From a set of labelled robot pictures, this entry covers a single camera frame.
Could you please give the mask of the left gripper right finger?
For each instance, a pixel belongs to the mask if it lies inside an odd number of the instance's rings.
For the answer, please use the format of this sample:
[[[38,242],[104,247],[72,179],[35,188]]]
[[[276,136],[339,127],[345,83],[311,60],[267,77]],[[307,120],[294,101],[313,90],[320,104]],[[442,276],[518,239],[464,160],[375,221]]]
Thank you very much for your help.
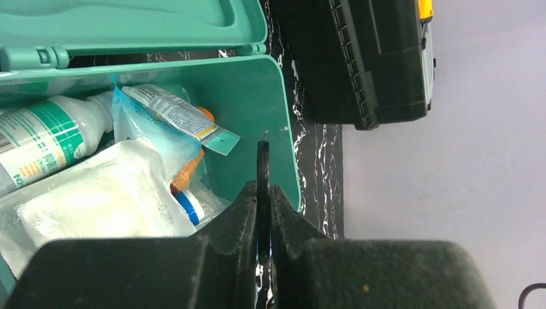
[[[471,256],[456,243],[330,239],[270,192],[278,308],[494,308]]]

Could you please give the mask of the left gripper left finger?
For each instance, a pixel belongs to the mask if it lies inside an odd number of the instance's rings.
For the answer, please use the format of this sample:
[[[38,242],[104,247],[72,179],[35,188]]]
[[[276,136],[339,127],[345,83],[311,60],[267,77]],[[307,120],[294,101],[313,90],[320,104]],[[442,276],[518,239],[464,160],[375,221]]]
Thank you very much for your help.
[[[256,184],[186,238],[67,239],[31,258],[7,308],[254,308]]]

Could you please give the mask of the small blue capped bottle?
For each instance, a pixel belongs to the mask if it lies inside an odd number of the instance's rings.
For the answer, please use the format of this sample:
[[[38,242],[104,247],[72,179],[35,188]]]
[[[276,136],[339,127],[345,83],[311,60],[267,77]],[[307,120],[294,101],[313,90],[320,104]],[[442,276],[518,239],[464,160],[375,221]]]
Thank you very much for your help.
[[[198,226],[205,219],[205,211],[191,191],[178,191],[174,198],[182,206],[194,226]]]

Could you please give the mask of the brown medicine bottle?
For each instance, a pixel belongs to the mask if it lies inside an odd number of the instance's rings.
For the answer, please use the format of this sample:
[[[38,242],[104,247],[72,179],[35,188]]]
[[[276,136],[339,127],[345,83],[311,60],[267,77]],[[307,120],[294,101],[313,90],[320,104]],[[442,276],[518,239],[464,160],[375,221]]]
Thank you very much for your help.
[[[173,176],[169,185],[173,196],[188,188],[191,178],[204,158],[205,152],[203,145],[198,145],[197,141],[186,137],[184,140],[179,141],[178,145],[171,151],[170,156],[179,165],[179,171]]]

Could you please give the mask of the white gauze pad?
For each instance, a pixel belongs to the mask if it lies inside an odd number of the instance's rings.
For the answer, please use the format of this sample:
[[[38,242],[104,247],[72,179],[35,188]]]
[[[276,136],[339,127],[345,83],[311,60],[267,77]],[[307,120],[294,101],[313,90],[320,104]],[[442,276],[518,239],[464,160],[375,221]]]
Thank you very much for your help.
[[[159,153],[134,140],[1,198],[1,257],[15,277],[40,247],[58,239],[195,231],[171,194]]]

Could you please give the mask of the zip bag teal header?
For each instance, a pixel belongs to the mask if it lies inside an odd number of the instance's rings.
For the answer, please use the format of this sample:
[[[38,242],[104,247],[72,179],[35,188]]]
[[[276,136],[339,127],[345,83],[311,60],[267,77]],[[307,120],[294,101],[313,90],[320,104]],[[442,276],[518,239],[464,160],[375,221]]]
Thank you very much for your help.
[[[139,84],[123,86],[121,91],[156,118],[216,153],[227,156],[241,139],[192,105],[182,87],[172,92],[155,84]]]

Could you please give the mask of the blue cotton swab pouch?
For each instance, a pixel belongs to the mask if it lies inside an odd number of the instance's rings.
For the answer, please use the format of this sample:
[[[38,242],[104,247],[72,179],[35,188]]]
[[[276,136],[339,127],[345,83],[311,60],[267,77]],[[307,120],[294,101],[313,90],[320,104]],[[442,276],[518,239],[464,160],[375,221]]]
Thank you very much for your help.
[[[117,86],[113,88],[112,106],[115,141],[142,140],[161,156],[167,180],[198,156],[199,141],[153,117]]]

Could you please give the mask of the white plastic bottle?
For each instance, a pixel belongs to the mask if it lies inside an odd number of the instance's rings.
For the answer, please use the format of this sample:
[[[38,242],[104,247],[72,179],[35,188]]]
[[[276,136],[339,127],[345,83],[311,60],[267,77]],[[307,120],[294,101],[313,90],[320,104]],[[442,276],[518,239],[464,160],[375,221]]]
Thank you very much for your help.
[[[50,97],[1,115],[1,195],[92,155],[113,130],[113,92]]]

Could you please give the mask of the green medicine box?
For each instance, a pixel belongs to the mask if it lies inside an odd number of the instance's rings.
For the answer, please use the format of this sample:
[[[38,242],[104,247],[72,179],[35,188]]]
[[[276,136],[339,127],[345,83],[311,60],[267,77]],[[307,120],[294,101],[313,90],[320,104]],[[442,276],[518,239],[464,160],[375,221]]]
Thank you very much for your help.
[[[259,142],[272,150],[266,165],[295,210],[301,193],[285,85],[266,38],[258,1],[2,1],[1,115],[57,95],[85,100],[116,86],[182,87],[192,105],[241,137],[227,156],[205,148],[185,189],[205,211],[194,233],[246,183],[257,186]],[[117,143],[112,130],[93,154],[49,176]],[[3,308],[22,274],[15,277],[1,257]]]

